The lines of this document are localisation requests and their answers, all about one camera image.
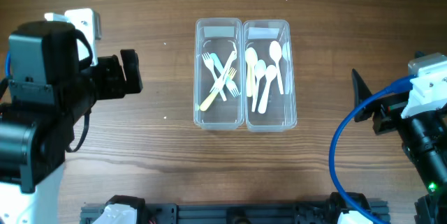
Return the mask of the white plastic fork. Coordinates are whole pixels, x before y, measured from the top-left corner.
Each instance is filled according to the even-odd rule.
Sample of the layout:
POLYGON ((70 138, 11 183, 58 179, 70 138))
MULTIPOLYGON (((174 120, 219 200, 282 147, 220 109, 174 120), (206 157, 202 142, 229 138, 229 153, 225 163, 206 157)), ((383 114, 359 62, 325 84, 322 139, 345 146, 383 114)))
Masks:
POLYGON ((221 65, 221 62, 217 56, 216 53, 202 53, 202 58, 203 58, 203 62, 205 64, 205 66, 209 69, 209 71, 212 74, 212 77, 214 79, 214 81, 217 80, 217 75, 215 73, 215 68, 217 68, 218 70, 223 70, 223 66, 221 65))

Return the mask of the translucent plastic fork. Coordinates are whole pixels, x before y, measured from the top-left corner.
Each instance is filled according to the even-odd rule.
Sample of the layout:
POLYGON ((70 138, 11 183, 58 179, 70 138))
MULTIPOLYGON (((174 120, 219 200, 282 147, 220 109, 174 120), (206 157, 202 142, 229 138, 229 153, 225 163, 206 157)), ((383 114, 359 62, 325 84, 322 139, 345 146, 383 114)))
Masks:
POLYGON ((237 59, 237 52, 236 51, 232 51, 230 56, 229 56, 229 58, 228 58, 228 60, 227 60, 227 62, 226 62, 226 65, 223 68, 223 72, 221 73, 221 75, 217 79, 217 81, 214 82, 212 88, 210 89, 211 92, 213 92, 213 91, 220 92, 223 89, 223 87, 224 87, 224 85, 226 83, 226 79, 228 77, 228 74, 230 72, 230 66, 231 66, 232 62, 234 60, 236 60, 236 59, 237 59))

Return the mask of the beige plastic fork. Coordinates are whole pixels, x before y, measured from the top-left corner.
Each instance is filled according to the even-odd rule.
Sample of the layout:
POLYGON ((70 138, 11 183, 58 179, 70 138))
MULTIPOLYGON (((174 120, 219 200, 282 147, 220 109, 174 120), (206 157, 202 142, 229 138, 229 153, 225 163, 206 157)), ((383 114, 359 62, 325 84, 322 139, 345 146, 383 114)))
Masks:
POLYGON ((226 83, 226 79, 229 76, 231 64, 232 64, 232 62, 234 60, 237 59, 237 48, 236 48, 235 45, 233 46, 233 48, 234 48, 234 50, 231 52, 231 54, 230 54, 230 56, 229 56, 229 58, 228 58, 228 60, 226 62, 226 65, 223 67, 223 70, 221 71, 220 77, 217 79, 217 81, 214 82, 214 84, 213 84, 212 88, 210 89, 210 91, 216 91, 217 90, 217 86, 219 84, 225 84, 226 83))

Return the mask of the white plastic spoon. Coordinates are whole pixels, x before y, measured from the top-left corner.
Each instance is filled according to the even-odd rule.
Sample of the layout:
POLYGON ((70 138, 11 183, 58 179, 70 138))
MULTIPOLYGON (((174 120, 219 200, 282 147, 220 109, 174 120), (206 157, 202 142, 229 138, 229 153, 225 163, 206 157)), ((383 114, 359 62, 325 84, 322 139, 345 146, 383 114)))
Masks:
POLYGON ((265 87, 261 96, 261 100, 258 106, 258 112, 260 114, 265 114, 266 109, 267 109, 267 104, 268 104, 268 96, 269 96, 269 92, 270 92, 270 85, 272 83, 272 81, 276 78, 277 76, 277 69, 276 66, 274 65, 269 65, 266 68, 265 71, 265 87))
POLYGON ((279 67, 279 61, 282 58, 282 49, 281 45, 277 41, 272 41, 269 46, 269 54, 270 58, 275 62, 275 66, 277 69, 277 81, 278 81, 278 87, 279 87, 279 93, 284 93, 283 83, 282 83, 282 77, 281 77, 281 71, 279 67))
POLYGON ((258 56, 254 48, 249 47, 245 50, 245 60, 246 63, 251 64, 251 91, 252 91, 252 106, 251 111, 255 111, 255 103, 256 103, 256 95, 255 95, 255 88, 256 88, 256 81, 255 81, 255 65, 258 62, 258 56))

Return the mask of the yellow plastic spoon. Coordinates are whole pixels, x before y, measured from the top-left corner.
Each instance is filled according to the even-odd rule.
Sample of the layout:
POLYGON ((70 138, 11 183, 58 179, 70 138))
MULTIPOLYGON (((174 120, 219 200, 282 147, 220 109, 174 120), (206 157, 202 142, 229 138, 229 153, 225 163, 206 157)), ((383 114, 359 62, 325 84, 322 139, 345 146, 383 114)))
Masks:
POLYGON ((247 97, 252 97, 251 91, 251 64, 247 63, 247 78, 246 78, 246 94, 247 97))

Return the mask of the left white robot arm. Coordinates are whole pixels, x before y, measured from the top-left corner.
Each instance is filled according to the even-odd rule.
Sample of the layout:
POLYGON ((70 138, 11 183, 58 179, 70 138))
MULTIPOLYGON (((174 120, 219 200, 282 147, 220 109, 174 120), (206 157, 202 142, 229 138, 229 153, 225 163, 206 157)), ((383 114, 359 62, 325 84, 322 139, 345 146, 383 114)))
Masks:
POLYGON ((1 222, 56 223, 74 125, 99 100, 142 91, 135 50, 79 59, 87 38, 72 24, 35 21, 9 38, 13 72, 1 81, 1 222))

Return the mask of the yellow plastic fork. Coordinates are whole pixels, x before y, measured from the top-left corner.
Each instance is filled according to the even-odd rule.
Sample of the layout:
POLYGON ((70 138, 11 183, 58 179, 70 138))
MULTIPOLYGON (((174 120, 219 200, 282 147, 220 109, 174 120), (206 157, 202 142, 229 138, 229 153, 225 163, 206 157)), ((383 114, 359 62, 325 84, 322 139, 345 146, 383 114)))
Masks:
MULTIPOLYGON (((230 67, 230 72, 229 72, 229 76, 231 79, 234 78, 235 74, 236 74, 237 70, 234 67, 230 67)), ((209 96, 200 104, 200 111, 206 111, 209 106, 212 104, 213 100, 216 98, 217 94, 219 92, 218 91, 213 91, 210 92, 209 96)))

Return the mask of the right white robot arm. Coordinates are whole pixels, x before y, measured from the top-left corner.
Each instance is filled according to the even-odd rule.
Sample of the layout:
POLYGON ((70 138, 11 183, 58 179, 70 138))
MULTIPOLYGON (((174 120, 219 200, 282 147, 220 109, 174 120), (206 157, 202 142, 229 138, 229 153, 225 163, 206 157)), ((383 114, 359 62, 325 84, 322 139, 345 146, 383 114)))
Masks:
POLYGON ((373 119, 377 135, 397 131, 427 195, 415 203, 417 223, 446 222, 446 55, 417 52, 409 88, 376 99, 354 120, 373 119))

